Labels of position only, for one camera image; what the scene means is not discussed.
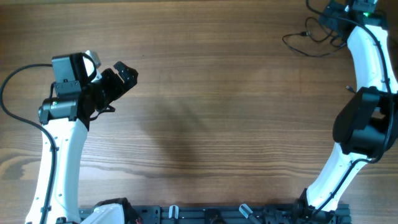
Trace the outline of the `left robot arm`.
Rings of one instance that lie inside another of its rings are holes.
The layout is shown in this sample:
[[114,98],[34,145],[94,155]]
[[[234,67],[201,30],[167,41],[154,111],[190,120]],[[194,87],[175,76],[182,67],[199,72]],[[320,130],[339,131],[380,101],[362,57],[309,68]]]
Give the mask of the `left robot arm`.
[[80,223],[78,180],[90,122],[114,112],[113,101],[137,85],[138,72],[122,62],[99,72],[95,52],[52,58],[55,95],[39,107],[43,149],[26,223]]

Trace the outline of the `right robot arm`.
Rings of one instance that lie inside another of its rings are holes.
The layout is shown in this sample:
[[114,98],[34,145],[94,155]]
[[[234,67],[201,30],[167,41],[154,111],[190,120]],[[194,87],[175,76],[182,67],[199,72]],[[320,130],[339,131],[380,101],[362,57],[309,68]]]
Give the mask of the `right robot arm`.
[[356,90],[333,125],[332,153],[317,179],[290,208],[275,212],[292,223],[343,223],[341,196],[366,165],[379,162],[397,139],[397,80],[388,49],[388,24],[377,1],[330,1],[323,11],[310,4],[321,27],[351,52]]

